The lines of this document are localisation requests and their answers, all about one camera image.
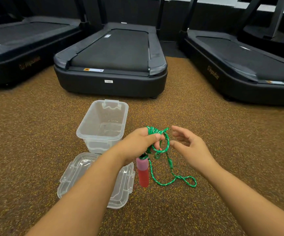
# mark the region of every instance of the forearm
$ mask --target forearm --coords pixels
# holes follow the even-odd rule
[[[284,235],[284,211],[218,164],[203,173],[249,235]]]
[[[121,167],[115,151],[100,156],[28,235],[97,235]]]

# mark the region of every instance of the green braided rope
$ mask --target green braided rope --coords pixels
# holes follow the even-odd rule
[[[163,134],[164,137],[165,137],[165,140],[167,141],[167,147],[166,147],[164,150],[157,150],[157,149],[154,147],[154,145],[151,145],[151,146],[149,146],[148,149],[146,150],[146,153],[144,153],[142,156],[140,156],[140,159],[142,159],[142,160],[144,160],[144,159],[148,159],[148,160],[149,160],[150,169],[151,169],[151,176],[152,176],[153,180],[154,180],[157,184],[159,184],[160,186],[167,186],[167,185],[172,184],[176,179],[181,179],[181,180],[184,180],[184,181],[186,182],[186,184],[189,185],[190,187],[193,187],[193,188],[196,187],[196,186],[197,186],[197,181],[196,181],[196,179],[195,179],[194,177],[192,177],[192,176],[182,177],[182,176],[177,176],[177,175],[175,175],[175,174],[173,173],[173,169],[174,169],[174,167],[173,167],[173,161],[172,161],[171,158],[169,158],[168,153],[167,153],[168,148],[169,148],[169,136],[167,135],[166,131],[167,131],[169,128],[165,128],[163,131],[160,131],[160,130],[156,129],[155,127],[149,127],[149,126],[147,126],[147,128],[148,128],[148,133],[149,133],[149,135],[155,134],[155,133]],[[155,156],[154,156],[155,159],[159,159],[161,153],[165,153],[165,154],[166,154],[166,156],[167,156],[167,161],[168,161],[168,165],[169,165],[169,168],[170,168],[170,172],[171,172],[171,174],[174,176],[174,179],[173,179],[171,182],[168,182],[168,183],[166,183],[166,184],[162,184],[162,183],[160,183],[157,179],[155,179],[155,177],[154,177],[154,175],[153,175],[152,163],[151,163],[150,158],[148,157],[148,154],[151,153],[151,148],[156,152],[156,153],[155,153]],[[188,178],[193,179],[193,181],[195,182],[195,184],[194,184],[194,185],[190,184],[190,183],[187,181]]]

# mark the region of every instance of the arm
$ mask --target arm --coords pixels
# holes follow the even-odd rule
[[[173,146],[216,189],[249,236],[284,235],[284,211],[262,197],[213,159],[203,140],[191,131],[173,126]]]
[[[33,226],[27,236],[97,235],[120,169],[142,155],[160,134],[147,128],[129,134],[101,155],[84,176]]]

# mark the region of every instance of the rubber gym flooring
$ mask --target rubber gym flooring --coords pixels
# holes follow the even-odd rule
[[[166,88],[156,100],[68,93],[53,67],[0,90],[0,235],[25,234],[58,201],[63,172],[87,151],[76,129],[91,103],[105,98],[129,104],[125,135],[146,125],[188,128],[226,170],[284,210],[284,108],[227,102],[188,59],[167,61]],[[106,210],[100,235],[244,235],[208,182],[169,154],[176,174],[194,176],[198,186],[150,180],[141,188],[136,174],[127,204]],[[160,182],[172,179],[165,158],[152,163]]]

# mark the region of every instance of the person's left arm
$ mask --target person's left arm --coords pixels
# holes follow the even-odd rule
[[[139,128],[101,155],[84,176],[33,226],[33,235],[97,235],[120,169],[164,136]]]

